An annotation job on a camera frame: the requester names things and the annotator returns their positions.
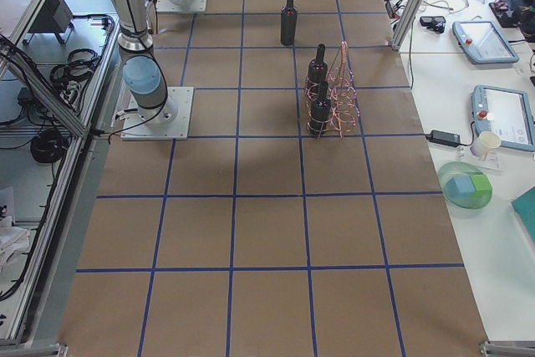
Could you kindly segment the dark glass wine bottle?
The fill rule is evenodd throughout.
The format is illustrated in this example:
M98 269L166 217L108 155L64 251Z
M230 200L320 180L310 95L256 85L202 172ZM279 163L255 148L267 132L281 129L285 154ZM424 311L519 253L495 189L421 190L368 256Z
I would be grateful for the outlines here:
M294 0L287 0L280 13L280 42L284 46L293 46L298 21L298 10Z

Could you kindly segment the dark bottle in basket far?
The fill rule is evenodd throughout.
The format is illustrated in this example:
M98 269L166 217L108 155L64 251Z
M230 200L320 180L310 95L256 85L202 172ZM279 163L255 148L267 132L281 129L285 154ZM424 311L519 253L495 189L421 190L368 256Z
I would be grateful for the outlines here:
M311 93L318 93L319 85L325 81L328 65L324 61L325 45L320 43L315 57L308 64L306 89Z

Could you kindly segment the dark bottle in basket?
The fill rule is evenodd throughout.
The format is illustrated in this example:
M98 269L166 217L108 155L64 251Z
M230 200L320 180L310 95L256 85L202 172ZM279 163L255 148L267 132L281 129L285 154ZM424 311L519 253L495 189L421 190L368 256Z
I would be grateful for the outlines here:
M326 130L331 112L329 83L322 81L306 91L308 101L308 131L316 138Z
M325 81L328 65L324 61L325 45L320 43L315 57L308 64L306 89L311 93L318 93L319 85Z

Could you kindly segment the dark bottle in basket near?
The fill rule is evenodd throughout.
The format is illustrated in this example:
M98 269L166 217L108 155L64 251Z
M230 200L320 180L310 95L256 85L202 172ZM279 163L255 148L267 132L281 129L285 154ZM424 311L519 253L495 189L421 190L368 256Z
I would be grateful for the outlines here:
M308 131L316 138L326 130L331 112L329 83L322 81L306 91L308 101Z

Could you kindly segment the teach pendant far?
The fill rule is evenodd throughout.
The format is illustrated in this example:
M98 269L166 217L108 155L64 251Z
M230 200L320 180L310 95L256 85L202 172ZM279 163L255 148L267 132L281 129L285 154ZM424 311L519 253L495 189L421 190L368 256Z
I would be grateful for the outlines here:
M452 32L474 64L515 64L519 57L492 21L455 21Z

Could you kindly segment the teach pendant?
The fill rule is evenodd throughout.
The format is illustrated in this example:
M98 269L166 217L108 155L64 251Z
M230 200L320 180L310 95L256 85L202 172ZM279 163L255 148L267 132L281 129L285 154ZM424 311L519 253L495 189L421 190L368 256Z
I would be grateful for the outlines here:
M534 151L534 120L526 92L477 85L471 93L475 131L497 134L502 146Z
M474 64L515 64L519 57L492 21L455 21L452 32Z

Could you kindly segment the small black power adapter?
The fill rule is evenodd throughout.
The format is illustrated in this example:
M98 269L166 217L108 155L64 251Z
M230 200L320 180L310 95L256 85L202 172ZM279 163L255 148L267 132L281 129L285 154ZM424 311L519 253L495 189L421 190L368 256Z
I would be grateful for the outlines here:
M445 145L456 148L461 144L460 136L451 132L445 132L442 130L431 130L425 135L425 138L430 143L438 145Z

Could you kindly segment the teach pendant near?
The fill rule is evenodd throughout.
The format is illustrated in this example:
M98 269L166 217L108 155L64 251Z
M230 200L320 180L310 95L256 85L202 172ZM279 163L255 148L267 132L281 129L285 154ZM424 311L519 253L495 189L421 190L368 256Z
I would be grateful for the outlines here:
M497 134L502 146L534 151L534 120L526 92L477 85L471 93L475 131Z

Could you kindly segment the white paper cup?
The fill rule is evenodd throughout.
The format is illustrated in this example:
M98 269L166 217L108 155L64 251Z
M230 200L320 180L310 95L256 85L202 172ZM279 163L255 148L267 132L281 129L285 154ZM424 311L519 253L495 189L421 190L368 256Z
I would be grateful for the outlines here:
M499 135L492 131L482 131L470 146L471 153L484 160L487 154L498 149L501 146L502 140Z

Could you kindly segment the green bowl with blocks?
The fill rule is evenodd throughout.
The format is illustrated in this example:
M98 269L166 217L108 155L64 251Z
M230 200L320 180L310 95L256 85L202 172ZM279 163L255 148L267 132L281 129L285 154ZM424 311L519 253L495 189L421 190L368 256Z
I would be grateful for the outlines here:
M461 162L445 163L437 172L444 197L465 209L480 209L492 199L492 184L477 167Z

